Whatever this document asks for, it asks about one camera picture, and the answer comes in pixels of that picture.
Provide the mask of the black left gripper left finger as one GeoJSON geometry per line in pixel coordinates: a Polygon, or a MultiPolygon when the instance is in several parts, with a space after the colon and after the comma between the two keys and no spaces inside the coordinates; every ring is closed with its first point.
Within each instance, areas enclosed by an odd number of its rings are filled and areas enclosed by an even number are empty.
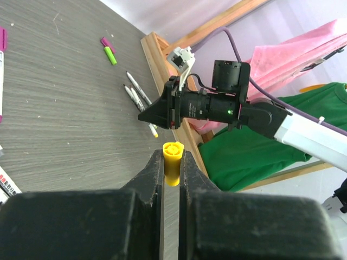
{"type": "Polygon", "coordinates": [[[122,188],[26,192],[1,207],[1,259],[162,259],[164,158],[122,188]]]}

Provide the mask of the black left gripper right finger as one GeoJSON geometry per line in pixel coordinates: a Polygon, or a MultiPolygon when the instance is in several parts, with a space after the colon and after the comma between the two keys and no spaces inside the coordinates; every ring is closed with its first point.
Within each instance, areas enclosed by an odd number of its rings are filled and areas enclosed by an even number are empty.
{"type": "Polygon", "coordinates": [[[223,192],[181,159],[179,259],[342,259],[323,207],[303,197],[223,192]]]}

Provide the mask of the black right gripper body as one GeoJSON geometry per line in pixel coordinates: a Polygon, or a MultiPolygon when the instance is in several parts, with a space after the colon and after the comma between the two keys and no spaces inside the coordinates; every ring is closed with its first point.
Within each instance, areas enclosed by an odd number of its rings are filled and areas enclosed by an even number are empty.
{"type": "Polygon", "coordinates": [[[207,93],[204,89],[192,91],[184,88],[178,90],[179,77],[172,76],[166,82],[169,94],[169,126],[178,129],[184,118],[209,120],[228,125],[229,129],[239,124],[241,108],[241,88],[236,87],[227,92],[207,93]]]}

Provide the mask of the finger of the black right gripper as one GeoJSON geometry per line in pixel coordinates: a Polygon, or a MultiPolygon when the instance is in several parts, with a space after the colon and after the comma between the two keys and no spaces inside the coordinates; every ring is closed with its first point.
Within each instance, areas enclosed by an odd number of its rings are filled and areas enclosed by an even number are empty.
{"type": "Polygon", "coordinates": [[[138,115],[138,120],[169,129],[169,94],[163,93],[153,104],[138,115]]]}

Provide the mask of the yellow capped white marker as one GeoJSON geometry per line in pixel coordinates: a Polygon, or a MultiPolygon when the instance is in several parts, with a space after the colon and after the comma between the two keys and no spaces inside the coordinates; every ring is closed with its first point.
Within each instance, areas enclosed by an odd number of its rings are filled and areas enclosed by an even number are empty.
{"type": "Polygon", "coordinates": [[[150,129],[152,135],[153,135],[155,138],[159,137],[159,135],[158,135],[158,133],[157,133],[157,131],[156,131],[157,126],[155,126],[155,125],[153,125],[153,124],[150,123],[150,124],[148,124],[148,127],[149,127],[149,129],[150,129]]]}

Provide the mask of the green capped white marker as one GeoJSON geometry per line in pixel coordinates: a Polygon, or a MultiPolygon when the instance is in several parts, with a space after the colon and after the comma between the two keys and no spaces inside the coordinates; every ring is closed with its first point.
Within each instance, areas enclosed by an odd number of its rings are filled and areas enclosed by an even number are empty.
{"type": "Polygon", "coordinates": [[[133,88],[129,88],[125,84],[123,85],[125,91],[127,92],[128,96],[131,98],[131,100],[134,102],[134,104],[137,106],[137,108],[142,112],[145,110],[145,107],[143,103],[141,102],[140,98],[138,97],[136,91],[133,88]]]}

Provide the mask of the yellow pen cap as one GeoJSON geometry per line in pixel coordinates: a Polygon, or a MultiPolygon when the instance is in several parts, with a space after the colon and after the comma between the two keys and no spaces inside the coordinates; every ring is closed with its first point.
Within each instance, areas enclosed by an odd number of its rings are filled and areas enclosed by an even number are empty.
{"type": "Polygon", "coordinates": [[[179,184],[180,165],[184,152],[184,145],[178,141],[167,142],[163,145],[165,182],[171,187],[179,184]]]}

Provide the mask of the green pen cap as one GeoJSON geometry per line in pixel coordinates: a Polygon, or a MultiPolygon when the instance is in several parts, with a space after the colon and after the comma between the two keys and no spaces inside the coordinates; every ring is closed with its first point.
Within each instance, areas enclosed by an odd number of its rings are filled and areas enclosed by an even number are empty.
{"type": "Polygon", "coordinates": [[[117,60],[116,60],[114,54],[112,53],[111,48],[110,47],[104,47],[104,52],[105,52],[106,56],[108,57],[111,65],[113,65],[113,66],[116,65],[117,60]]]}

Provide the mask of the magenta pen cap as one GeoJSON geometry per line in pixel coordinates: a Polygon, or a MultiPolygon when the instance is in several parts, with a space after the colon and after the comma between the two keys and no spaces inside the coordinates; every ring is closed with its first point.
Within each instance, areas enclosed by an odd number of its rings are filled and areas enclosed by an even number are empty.
{"type": "Polygon", "coordinates": [[[109,47],[113,54],[116,53],[116,50],[115,50],[114,46],[110,43],[110,41],[106,37],[102,37],[100,39],[100,42],[102,43],[102,45],[104,47],[109,47]]]}

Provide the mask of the magenta capped white marker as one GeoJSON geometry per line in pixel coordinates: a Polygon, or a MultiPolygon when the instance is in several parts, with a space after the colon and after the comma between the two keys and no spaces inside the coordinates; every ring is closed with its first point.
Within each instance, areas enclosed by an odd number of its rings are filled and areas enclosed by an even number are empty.
{"type": "Polygon", "coordinates": [[[134,85],[134,87],[136,88],[136,90],[138,91],[138,93],[140,94],[140,96],[144,99],[144,101],[147,103],[147,105],[151,105],[152,102],[149,99],[149,97],[145,94],[145,92],[142,90],[142,88],[140,87],[140,85],[138,84],[138,82],[133,78],[133,76],[126,71],[126,75],[128,77],[128,79],[131,81],[131,83],[134,85]]]}

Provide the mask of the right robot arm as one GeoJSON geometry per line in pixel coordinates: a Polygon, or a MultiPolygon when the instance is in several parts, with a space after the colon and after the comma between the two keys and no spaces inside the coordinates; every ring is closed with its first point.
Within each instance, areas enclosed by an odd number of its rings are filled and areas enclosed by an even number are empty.
{"type": "Polygon", "coordinates": [[[173,76],[138,118],[163,129],[177,129],[184,119],[225,123],[200,148],[210,180],[222,191],[239,191],[311,158],[346,170],[345,84],[249,101],[252,83],[248,63],[216,60],[211,87],[192,91],[173,76]]]}

